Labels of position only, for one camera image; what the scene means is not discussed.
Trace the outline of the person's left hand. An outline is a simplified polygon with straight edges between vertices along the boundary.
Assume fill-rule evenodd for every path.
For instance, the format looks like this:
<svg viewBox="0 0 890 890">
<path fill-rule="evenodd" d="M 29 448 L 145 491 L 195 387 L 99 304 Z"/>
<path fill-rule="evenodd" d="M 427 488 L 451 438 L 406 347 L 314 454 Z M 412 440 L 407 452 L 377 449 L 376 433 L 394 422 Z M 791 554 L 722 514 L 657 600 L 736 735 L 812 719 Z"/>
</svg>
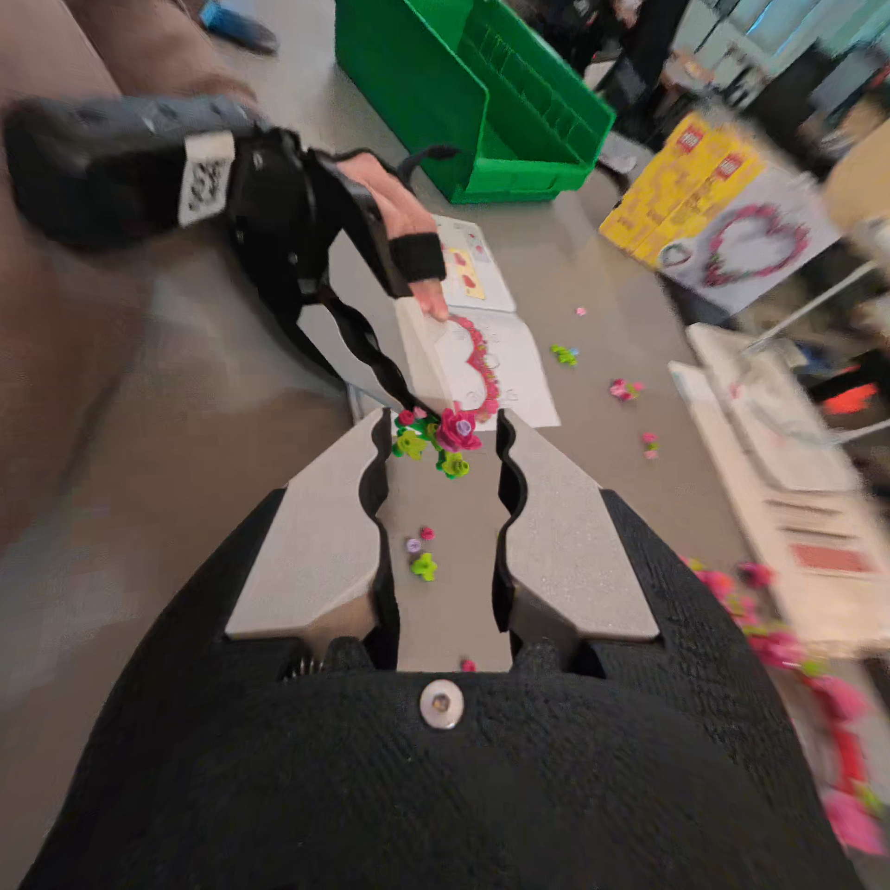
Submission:
<svg viewBox="0 0 890 890">
<path fill-rule="evenodd" d="M 396 176 L 368 152 L 337 162 L 339 170 L 362 185 L 371 195 L 384 221 L 388 239 L 438 233 L 434 218 Z M 409 283 L 417 304 L 427 316 L 445 322 L 450 310 L 440 280 L 417 280 Z"/>
</svg>

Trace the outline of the person's left forearm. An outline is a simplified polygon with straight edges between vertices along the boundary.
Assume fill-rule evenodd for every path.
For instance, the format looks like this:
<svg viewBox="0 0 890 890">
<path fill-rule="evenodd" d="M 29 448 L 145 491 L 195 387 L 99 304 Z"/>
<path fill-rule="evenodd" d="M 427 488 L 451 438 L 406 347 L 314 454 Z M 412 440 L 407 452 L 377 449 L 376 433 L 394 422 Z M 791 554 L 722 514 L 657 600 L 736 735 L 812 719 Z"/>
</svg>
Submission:
<svg viewBox="0 0 890 890">
<path fill-rule="evenodd" d="M 67 1 L 65 5 L 127 96 L 224 96 L 254 113 L 258 99 L 177 2 Z"/>
</svg>

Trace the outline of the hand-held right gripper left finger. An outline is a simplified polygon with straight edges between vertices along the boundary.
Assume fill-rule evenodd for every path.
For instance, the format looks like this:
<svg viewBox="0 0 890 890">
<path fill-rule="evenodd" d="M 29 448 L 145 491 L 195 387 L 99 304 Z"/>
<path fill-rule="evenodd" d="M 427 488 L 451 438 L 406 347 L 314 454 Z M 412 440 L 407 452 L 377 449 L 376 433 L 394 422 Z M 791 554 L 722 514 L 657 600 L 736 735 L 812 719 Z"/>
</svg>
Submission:
<svg viewBox="0 0 890 890">
<path fill-rule="evenodd" d="M 398 663 L 401 622 L 386 530 L 392 413 L 379 408 L 284 487 L 229 616 L 230 640 L 295 639 L 321 661 L 340 637 Z"/>
</svg>

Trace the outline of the red pink brick heart frame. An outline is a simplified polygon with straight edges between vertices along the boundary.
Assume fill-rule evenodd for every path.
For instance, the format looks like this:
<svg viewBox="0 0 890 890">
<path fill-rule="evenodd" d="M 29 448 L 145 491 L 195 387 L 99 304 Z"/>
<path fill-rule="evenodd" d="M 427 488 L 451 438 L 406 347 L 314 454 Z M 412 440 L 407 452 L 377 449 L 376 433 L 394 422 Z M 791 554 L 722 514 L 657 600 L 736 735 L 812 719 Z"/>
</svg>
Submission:
<svg viewBox="0 0 890 890">
<path fill-rule="evenodd" d="M 682 561 L 729 613 L 759 661 L 805 690 L 816 707 L 836 765 L 822 797 L 823 808 L 842 846 L 888 857 L 888 841 L 879 826 L 887 809 L 871 787 L 867 758 L 855 729 L 871 708 L 865 696 L 831 673 L 825 660 L 807 652 L 789 625 L 765 616 L 756 594 L 770 592 L 775 578 L 771 567 L 740 562 L 736 579 L 731 579 L 700 560 L 682 557 Z"/>
</svg>

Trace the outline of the laminated instruction sheet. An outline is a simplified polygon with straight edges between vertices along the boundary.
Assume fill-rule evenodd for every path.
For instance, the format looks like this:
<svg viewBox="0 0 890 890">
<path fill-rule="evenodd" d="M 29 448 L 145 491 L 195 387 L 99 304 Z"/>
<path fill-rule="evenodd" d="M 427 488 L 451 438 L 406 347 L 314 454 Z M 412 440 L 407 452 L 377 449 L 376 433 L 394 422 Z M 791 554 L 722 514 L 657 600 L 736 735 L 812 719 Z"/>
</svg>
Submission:
<svg viewBox="0 0 890 890">
<path fill-rule="evenodd" d="M 774 489 L 732 438 L 707 439 L 706 450 L 801 643 L 838 659 L 888 651 L 888 550 L 862 500 Z"/>
</svg>

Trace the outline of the person's torso in grey sweater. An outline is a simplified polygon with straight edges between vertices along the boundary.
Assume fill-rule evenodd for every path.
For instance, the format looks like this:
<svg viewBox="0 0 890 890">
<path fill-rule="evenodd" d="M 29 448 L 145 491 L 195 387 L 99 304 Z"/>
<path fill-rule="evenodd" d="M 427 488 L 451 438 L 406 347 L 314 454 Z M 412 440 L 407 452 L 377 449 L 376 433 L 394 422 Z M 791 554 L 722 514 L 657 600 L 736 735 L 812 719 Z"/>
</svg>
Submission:
<svg viewBox="0 0 890 890">
<path fill-rule="evenodd" d="M 117 97 L 64 2 L 2 2 L 2 109 L 28 96 Z M 66 256 L 19 216 L 2 155 L 1 539 L 5 551 L 51 501 L 97 400 L 144 319 L 146 262 Z"/>
</svg>

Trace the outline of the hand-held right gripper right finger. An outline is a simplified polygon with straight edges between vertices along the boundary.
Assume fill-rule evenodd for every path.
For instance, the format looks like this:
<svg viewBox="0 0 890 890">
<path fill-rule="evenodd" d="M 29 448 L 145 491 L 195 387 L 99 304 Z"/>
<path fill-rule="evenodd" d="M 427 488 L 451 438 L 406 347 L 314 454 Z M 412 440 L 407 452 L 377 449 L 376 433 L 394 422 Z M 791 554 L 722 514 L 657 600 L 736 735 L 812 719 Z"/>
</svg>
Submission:
<svg viewBox="0 0 890 890">
<path fill-rule="evenodd" d="M 496 421 L 494 616 L 511 655 L 544 643 L 566 669 L 599 642 L 649 644 L 660 629 L 604 489 L 513 410 Z"/>
</svg>

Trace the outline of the white instruction booklet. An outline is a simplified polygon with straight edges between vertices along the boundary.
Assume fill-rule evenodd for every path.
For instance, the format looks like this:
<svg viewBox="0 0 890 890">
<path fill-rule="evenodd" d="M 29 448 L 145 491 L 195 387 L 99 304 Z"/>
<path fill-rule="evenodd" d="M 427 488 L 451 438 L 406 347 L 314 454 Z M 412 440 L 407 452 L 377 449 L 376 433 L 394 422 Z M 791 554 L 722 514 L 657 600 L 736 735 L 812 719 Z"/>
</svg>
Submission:
<svg viewBox="0 0 890 890">
<path fill-rule="evenodd" d="M 492 430 L 500 408 L 534 427 L 560 426 L 540 353 L 483 231 L 475 223 L 435 215 L 447 277 L 448 332 L 437 345 L 455 410 Z"/>
</svg>

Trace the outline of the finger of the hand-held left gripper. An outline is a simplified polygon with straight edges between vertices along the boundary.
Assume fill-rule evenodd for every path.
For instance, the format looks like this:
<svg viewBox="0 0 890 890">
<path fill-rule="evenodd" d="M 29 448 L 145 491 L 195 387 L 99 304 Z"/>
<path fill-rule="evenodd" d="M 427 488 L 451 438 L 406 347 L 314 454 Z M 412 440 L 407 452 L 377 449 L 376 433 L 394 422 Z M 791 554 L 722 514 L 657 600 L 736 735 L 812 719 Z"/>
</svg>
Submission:
<svg viewBox="0 0 890 890">
<path fill-rule="evenodd" d="M 408 389 L 424 404 L 424 410 L 440 415 L 446 408 L 454 407 L 451 387 L 437 350 L 448 325 L 425 315 L 414 297 L 397 298 L 394 312 L 407 362 Z"/>
<path fill-rule="evenodd" d="M 304 305 L 297 328 L 301 344 L 311 346 L 309 355 L 345 384 L 396 412 L 427 411 L 397 363 L 381 350 L 370 322 L 337 295 L 322 294 L 319 301 Z"/>
</svg>

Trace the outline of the yellow and white set box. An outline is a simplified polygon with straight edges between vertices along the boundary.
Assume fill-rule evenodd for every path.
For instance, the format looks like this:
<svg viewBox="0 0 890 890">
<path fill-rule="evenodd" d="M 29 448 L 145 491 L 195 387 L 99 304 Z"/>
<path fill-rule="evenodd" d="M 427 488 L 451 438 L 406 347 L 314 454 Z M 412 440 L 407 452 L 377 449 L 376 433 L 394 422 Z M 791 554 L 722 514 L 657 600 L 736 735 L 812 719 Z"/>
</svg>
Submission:
<svg viewBox="0 0 890 890">
<path fill-rule="evenodd" d="M 740 123 L 688 113 L 599 227 L 725 316 L 841 239 L 820 185 Z"/>
</svg>

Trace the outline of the green plastic storage bin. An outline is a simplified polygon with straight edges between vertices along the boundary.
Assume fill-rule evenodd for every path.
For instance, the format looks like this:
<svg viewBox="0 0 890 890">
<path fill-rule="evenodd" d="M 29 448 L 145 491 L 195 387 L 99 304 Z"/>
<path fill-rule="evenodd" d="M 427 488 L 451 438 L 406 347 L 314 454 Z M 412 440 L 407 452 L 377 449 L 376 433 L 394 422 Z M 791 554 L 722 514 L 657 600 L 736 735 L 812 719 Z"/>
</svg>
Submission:
<svg viewBox="0 0 890 890">
<path fill-rule="evenodd" d="M 337 1 L 337 64 L 452 205 L 545 203 L 594 170 L 616 119 L 497 1 Z"/>
</svg>

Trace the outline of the blue plastic object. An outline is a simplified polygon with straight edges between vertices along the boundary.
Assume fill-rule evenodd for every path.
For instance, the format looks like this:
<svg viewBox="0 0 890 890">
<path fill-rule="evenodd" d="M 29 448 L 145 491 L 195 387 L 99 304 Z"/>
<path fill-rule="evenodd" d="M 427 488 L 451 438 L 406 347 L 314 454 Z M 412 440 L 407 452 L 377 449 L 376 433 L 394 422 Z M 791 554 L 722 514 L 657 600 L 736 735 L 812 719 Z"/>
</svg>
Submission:
<svg viewBox="0 0 890 890">
<path fill-rule="evenodd" d="M 220 1 L 206 1 L 197 12 L 197 22 L 211 36 L 242 49 L 274 57 L 280 42 L 274 32 L 253 16 Z"/>
</svg>

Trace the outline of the green stem brick flower cluster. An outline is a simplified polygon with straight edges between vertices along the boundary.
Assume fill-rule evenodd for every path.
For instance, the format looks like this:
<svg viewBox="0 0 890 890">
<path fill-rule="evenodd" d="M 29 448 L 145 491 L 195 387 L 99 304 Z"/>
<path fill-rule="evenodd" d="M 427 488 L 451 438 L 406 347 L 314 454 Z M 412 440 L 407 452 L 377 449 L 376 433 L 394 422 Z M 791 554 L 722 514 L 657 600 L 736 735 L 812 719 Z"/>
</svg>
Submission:
<svg viewBox="0 0 890 890">
<path fill-rule="evenodd" d="M 451 481 L 469 473 L 464 454 L 482 446 L 472 413 L 446 408 L 440 417 L 434 417 L 417 407 L 405 409 L 395 418 L 392 454 L 418 461 L 426 451 L 433 451 L 436 469 Z"/>
</svg>

